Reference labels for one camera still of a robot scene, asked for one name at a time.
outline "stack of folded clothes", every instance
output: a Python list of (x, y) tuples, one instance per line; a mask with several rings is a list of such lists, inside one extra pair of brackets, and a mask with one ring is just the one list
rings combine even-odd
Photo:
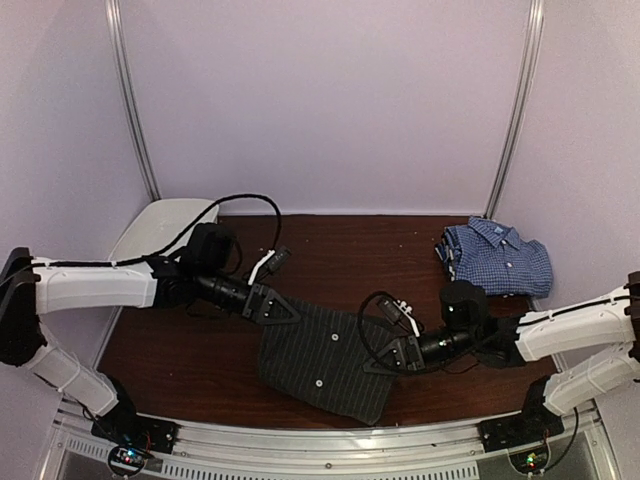
[(553, 274), (540, 242), (525, 242), (513, 227), (472, 217), (468, 225), (445, 228), (436, 246), (451, 280), (467, 280), (487, 295), (547, 297)]

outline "blue checkered shirt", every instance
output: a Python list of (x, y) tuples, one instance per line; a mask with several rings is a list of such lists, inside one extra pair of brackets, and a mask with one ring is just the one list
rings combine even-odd
[(546, 248), (521, 240), (515, 228), (472, 217), (469, 225), (446, 228), (444, 240), (456, 280), (481, 286), (487, 295), (549, 295), (553, 274)]

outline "ventilation grille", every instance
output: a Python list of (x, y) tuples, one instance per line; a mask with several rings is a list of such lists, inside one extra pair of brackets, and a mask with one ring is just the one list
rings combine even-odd
[[(245, 475), (242, 473), (225, 473), (220, 469), (208, 469), (199, 468), (192, 465), (182, 466), (173, 463), (164, 463), (162, 467), (162, 476), (166, 478), (176, 480), (291, 480), (291, 479), (303, 479), (303, 478), (315, 478), (317, 475), (301, 475), (301, 476), (255, 476)], [(478, 467), (475, 462), (468, 462), (461, 465), (454, 465), (449, 467), (430, 468), (426, 469), (418, 474), (412, 473), (410, 475), (388, 475), (382, 477), (362, 477), (359, 475), (331, 475), (331, 478), (339, 479), (358, 479), (358, 480), (479, 480)]]
[(85, 457), (104, 461), (107, 460), (107, 455), (109, 454), (108, 448), (78, 438), (69, 439), (67, 442), (67, 450), (84, 455)]

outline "white panel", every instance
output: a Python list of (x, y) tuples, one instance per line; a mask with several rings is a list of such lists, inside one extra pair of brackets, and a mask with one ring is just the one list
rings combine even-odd
[(528, 1), (122, 4), (164, 195), (260, 191), (289, 213), (484, 210)]
[[(146, 194), (101, 0), (0, 2), (0, 262), (16, 246), (104, 258)], [(44, 321), (90, 360), (111, 309)], [(0, 477), (31, 480), (58, 395), (0, 365)]]
[[(546, 6), (538, 71), (497, 218), (547, 245), (556, 282), (542, 307), (553, 308), (608, 292), (640, 270), (640, 3)], [(622, 478), (637, 478), (640, 435), (628, 421), (640, 418), (637, 388), (598, 404)]]

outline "clothing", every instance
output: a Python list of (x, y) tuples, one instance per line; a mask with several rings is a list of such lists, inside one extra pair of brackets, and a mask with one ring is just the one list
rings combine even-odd
[(487, 295), (547, 297), (551, 291), (547, 250), (521, 240), (515, 228), (472, 217), (468, 225), (447, 227), (439, 245), (436, 251), (450, 252), (443, 264), (453, 279), (483, 287)]

